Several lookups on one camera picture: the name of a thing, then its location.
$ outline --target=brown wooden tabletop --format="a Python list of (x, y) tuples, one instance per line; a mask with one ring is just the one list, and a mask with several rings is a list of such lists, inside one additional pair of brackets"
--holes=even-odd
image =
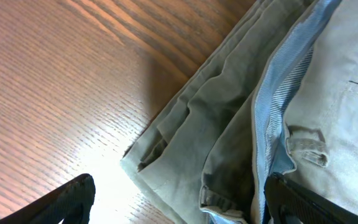
[(0, 218), (86, 172), (90, 223), (169, 223), (118, 161), (253, 2), (0, 0)]

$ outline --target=blue fabric trim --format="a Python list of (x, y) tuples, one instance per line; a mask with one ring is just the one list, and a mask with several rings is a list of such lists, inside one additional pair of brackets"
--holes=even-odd
[(272, 146), (269, 146), (269, 149), (267, 148), (270, 141), (267, 141), (266, 135), (272, 112), (273, 95), (295, 65), (311, 48), (340, 2), (341, 0), (318, 1), (309, 17), (294, 27), (291, 34), (272, 57), (265, 78), (255, 97), (256, 178), (259, 180), (260, 217), (264, 217), (265, 195), (263, 189), (275, 155), (274, 150), (271, 150)]

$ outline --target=fabric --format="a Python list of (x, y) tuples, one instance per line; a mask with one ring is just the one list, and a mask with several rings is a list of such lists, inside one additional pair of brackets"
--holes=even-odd
[(284, 172), (293, 167), (282, 142), (283, 112), (298, 89), (297, 83), (308, 68), (313, 42), (323, 31), (340, 2), (340, 0), (320, 0), (308, 8), (272, 54), (256, 88), (252, 102), (255, 177), (252, 216), (254, 223), (267, 221), (264, 220), (263, 189), (269, 173), (271, 171)]
[(289, 178), (358, 215), (358, 1), (343, 0), (285, 112)]
[[(236, 209), (245, 212), (240, 219), (249, 218), (253, 196), (252, 141), (247, 125), (250, 113), (238, 111), (250, 110), (250, 96), (267, 59), (311, 2), (256, 2), (121, 161), (128, 176), (173, 221), (207, 222), (207, 213), (199, 209), (201, 174), (205, 174), (203, 178), (208, 182), (205, 177), (214, 180), (225, 169), (228, 174), (246, 177), (237, 184), (219, 186), (214, 181), (208, 184), (218, 195), (237, 189), (238, 194), (229, 194), (227, 198), (239, 205)], [(213, 163), (213, 158), (227, 148), (225, 142), (232, 140), (228, 133), (244, 125), (248, 127), (242, 133), (244, 139), (235, 142), (231, 150), (244, 155), (246, 161), (238, 159), (232, 167), (225, 162)]]

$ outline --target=wooden table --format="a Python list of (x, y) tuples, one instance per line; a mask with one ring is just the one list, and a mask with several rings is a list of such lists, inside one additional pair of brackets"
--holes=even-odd
[(118, 161), (253, 0), (0, 0), (0, 218), (90, 173), (91, 223), (169, 223)]

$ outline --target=wooden surface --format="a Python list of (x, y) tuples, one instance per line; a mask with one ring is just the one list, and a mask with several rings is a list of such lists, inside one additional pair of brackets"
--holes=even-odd
[(168, 223), (118, 166), (251, 0), (0, 0), (0, 218), (90, 173), (91, 223)]

